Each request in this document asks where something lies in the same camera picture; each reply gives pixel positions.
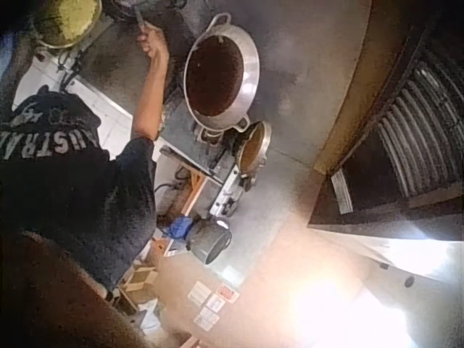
cable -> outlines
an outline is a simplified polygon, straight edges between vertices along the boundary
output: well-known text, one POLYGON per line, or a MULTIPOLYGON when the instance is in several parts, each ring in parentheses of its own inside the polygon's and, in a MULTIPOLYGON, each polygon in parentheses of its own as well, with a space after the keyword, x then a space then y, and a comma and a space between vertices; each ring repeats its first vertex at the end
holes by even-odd
POLYGON ((189 175, 189 174, 187 174, 187 176, 186 176, 185 178, 179 177, 179 173, 182 171, 182 169, 187 170, 187 169, 184 168, 184 167, 180 167, 179 169, 177 169, 177 171, 176 171, 175 174, 174 174, 174 178, 175 178, 176 180, 185 181, 185 180, 188 180, 188 179, 190 178, 190 175, 189 175))
POLYGON ((153 193, 156 194, 157 191, 163 187, 172 187, 173 189, 176 189, 176 185, 174 183, 162 183, 161 185, 158 185, 155 190, 153 190, 153 193))

paper sign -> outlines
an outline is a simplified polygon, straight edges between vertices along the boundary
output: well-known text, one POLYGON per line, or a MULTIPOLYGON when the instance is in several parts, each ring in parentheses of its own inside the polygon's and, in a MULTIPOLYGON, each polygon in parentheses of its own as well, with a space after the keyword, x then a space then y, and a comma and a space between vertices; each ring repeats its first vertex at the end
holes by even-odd
POLYGON ((211 324, 208 320, 204 319, 200 314, 194 319, 194 323, 205 331, 211 330, 214 324, 211 324))
POLYGON ((240 296, 240 294, 237 291, 229 288, 225 284, 221 284, 220 288, 216 291, 216 294, 218 294, 225 301, 230 303, 234 303, 240 296))
POLYGON ((220 309, 223 307, 223 305, 225 304, 225 300, 217 295, 217 294, 213 294, 210 299, 208 299, 208 302, 206 303, 206 306, 208 308, 210 308, 213 312, 219 312, 220 309))
POLYGON ((203 307, 202 311, 194 319, 194 323, 205 331, 211 330, 218 321, 219 315, 206 307, 203 307))
POLYGON ((211 295, 211 290, 209 290, 203 283, 197 281, 192 290, 188 293, 187 297, 198 307, 201 307, 209 295, 211 295))

saucepan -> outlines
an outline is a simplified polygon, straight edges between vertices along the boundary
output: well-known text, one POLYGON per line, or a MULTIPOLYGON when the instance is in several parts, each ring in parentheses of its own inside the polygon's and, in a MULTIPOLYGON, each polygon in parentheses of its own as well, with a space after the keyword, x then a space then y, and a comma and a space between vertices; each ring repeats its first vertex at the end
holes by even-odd
POLYGON ((188 54, 183 90, 188 109, 207 131, 244 132, 260 79, 260 58, 250 35, 217 14, 188 54))

cooking utensil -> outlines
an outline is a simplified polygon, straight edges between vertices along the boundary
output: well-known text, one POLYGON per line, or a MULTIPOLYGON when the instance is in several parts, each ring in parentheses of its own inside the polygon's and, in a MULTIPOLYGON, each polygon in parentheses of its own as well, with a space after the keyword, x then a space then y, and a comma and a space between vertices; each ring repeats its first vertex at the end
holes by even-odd
POLYGON ((186 240, 191 252, 205 265, 209 265, 229 246, 232 233, 222 223, 200 220, 188 232, 186 240))
POLYGON ((144 18, 140 12, 140 5, 143 4, 146 0, 117 0, 124 7, 132 8, 134 14, 136 15, 137 23, 139 27, 145 25, 144 18))
MULTIPOLYGON (((65 0, 54 0, 49 1, 43 6, 53 6, 59 8, 59 5, 65 0)), ((96 22, 99 20, 100 14, 102 13, 102 0, 92 0, 94 7, 88 8, 89 11, 94 11, 92 14, 91 21, 86 28, 83 28, 79 33, 76 33, 75 37, 72 38, 60 38, 60 28, 57 21, 59 21, 59 15, 44 16, 44 12, 37 12, 31 19, 30 23, 35 33, 38 42, 45 47, 50 49, 66 49, 68 47, 76 45, 81 41, 88 33, 94 28, 96 22)))
POLYGON ((209 131, 244 132, 259 79, 260 59, 250 35, 231 24, 230 14, 215 15, 191 48, 183 74, 192 116, 209 131), (221 18, 224 24, 218 24, 221 18))
POLYGON ((271 136, 272 127, 266 121, 253 124, 243 135, 235 157, 242 176, 255 176, 258 169, 265 165, 271 136))

metal container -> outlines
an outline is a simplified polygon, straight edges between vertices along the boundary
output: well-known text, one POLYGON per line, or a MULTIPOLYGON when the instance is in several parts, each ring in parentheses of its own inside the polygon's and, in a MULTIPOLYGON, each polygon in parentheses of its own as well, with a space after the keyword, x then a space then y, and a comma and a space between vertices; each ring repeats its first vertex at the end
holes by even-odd
POLYGON ((229 246, 232 233, 216 221, 200 220, 188 232, 186 240, 191 252, 205 265, 209 265, 229 246))
MULTIPOLYGON (((44 6, 59 6, 60 1, 56 0, 56 2, 52 5, 45 4, 44 6)), ((38 26, 36 21, 52 21, 53 18, 40 18, 40 17, 32 17, 31 18, 31 25, 33 32, 35 33, 38 42, 49 49, 66 49, 68 47, 72 47, 79 43, 82 39, 84 39, 94 28, 95 24, 98 22, 100 15, 102 14, 102 0, 94 0, 93 3, 95 4, 95 11, 92 16, 91 23, 85 30, 82 30, 81 33, 76 35, 74 38, 68 40, 62 40, 61 42, 51 42, 50 39, 47 37, 47 33, 40 33, 38 30, 38 26)))
MULTIPOLYGON (((260 58, 254 41, 246 31, 231 24, 230 14, 217 14, 212 19, 208 29, 196 40, 188 54, 183 74, 183 91, 190 113, 201 126, 209 131, 222 132, 230 128, 235 128, 238 132, 244 132, 250 125, 247 112, 256 94, 259 79, 260 58), (225 23, 218 25, 218 20, 221 17, 225 18, 225 23), (196 87, 192 87, 193 84, 189 82, 189 73, 191 73, 191 69, 195 68, 195 66, 192 67, 192 55, 195 54, 196 50, 199 49, 205 41, 209 39, 212 40, 211 38, 217 38, 219 41, 233 42, 241 56, 241 71, 237 73, 239 84, 236 95, 233 96, 233 101, 217 115, 205 115, 204 112, 199 112, 199 110, 192 106, 190 100, 191 93, 189 96, 189 89, 196 87)), ((222 81, 222 83, 233 84, 235 81, 222 81)))
POLYGON ((236 153, 236 164, 243 176, 254 176, 266 164, 272 127, 269 122, 259 121, 244 135, 244 143, 236 153))

